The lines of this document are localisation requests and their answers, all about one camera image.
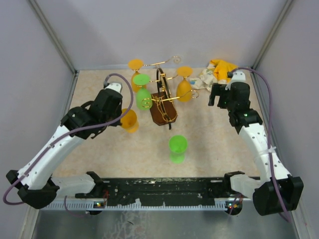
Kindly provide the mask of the clear wine glass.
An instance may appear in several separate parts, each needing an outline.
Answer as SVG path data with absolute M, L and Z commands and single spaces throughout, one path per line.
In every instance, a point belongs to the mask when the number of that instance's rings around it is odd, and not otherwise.
M 179 55 L 175 55 L 175 56 L 172 56 L 172 62 L 174 64 L 181 64 L 182 63 L 182 56 L 179 56 Z

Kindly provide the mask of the green goblet front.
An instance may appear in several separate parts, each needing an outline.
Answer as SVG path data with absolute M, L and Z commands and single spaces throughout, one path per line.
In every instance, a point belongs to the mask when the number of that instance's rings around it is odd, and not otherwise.
M 169 140 L 170 155 L 173 163 L 182 163 L 188 148 L 188 141 L 183 135 L 174 135 Z

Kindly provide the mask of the green goblet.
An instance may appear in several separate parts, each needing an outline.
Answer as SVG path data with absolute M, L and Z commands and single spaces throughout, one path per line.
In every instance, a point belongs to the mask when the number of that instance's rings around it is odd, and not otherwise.
M 136 105 L 140 110 L 149 110 L 153 106 L 152 96 L 146 89 L 146 85 L 150 82 L 150 76 L 147 74 L 138 74 L 133 77 L 133 82 L 139 86 L 136 94 Z
M 188 148 L 188 141 L 183 135 L 174 135 L 169 140 L 170 155 L 173 163 L 182 163 Z

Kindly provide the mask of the yellow plastic goblet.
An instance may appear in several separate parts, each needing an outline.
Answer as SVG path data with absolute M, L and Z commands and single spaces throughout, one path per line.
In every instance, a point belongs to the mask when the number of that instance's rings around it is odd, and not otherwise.
M 131 86 L 135 93 L 140 89 L 146 88 L 146 76 L 141 74 L 139 70 L 144 66 L 144 62 L 140 59 L 133 59 L 128 63 L 128 67 L 134 71 L 131 77 Z

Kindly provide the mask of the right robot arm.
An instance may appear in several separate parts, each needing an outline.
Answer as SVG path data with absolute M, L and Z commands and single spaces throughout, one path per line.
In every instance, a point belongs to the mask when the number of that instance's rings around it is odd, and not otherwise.
M 273 147 L 268 146 L 265 127 L 258 112 L 250 107 L 250 86 L 244 82 L 231 85 L 214 83 L 209 97 L 209 106 L 226 109 L 232 127 L 246 142 L 259 170 L 258 180 L 237 171 L 226 173 L 223 193 L 234 197 L 237 193 L 251 199 L 259 215 L 294 211 L 299 203 L 303 181 L 293 177 L 278 158 Z

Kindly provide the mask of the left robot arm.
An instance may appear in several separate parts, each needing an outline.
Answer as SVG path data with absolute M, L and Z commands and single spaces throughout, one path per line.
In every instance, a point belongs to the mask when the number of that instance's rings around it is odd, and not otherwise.
M 94 139 L 109 126 L 121 125 L 122 101 L 122 85 L 107 84 L 95 100 L 67 112 L 53 136 L 29 163 L 6 174 L 9 189 L 17 189 L 21 204 L 42 209 L 56 198 L 97 198 L 103 194 L 103 181 L 93 171 L 60 178 L 52 174 L 85 140 Z

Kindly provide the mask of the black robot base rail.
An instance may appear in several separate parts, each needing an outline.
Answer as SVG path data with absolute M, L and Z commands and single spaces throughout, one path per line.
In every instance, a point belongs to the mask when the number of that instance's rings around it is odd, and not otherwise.
M 79 199 L 106 199 L 108 206 L 126 206 L 137 199 L 142 206 L 214 206 L 217 198 L 230 198 L 238 192 L 226 186 L 223 177 L 193 178 L 103 178 Z

